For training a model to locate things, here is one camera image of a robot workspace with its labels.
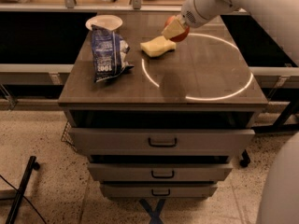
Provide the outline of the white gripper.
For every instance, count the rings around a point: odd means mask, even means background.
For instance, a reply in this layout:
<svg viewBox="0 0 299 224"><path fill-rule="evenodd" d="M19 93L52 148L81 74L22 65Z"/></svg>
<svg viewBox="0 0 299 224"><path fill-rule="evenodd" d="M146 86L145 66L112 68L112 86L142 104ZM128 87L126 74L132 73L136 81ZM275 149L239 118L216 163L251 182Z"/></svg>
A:
<svg viewBox="0 0 299 224"><path fill-rule="evenodd" d="M235 10L236 6L223 0L185 0L180 16L186 25L197 28L219 15ZM165 23L162 35L168 40L183 40L186 36L186 28L178 19L169 18Z"/></svg>

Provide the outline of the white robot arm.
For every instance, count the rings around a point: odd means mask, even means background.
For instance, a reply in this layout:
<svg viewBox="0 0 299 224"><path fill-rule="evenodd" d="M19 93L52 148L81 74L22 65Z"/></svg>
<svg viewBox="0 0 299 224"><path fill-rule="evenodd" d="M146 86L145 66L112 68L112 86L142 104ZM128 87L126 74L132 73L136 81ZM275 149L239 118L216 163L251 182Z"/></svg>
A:
<svg viewBox="0 0 299 224"><path fill-rule="evenodd" d="M299 0L186 0L180 13L166 22L162 35L181 41L191 27L238 8L245 9L294 63L299 62ZM299 224L299 133L283 145L270 167L256 224Z"/></svg>

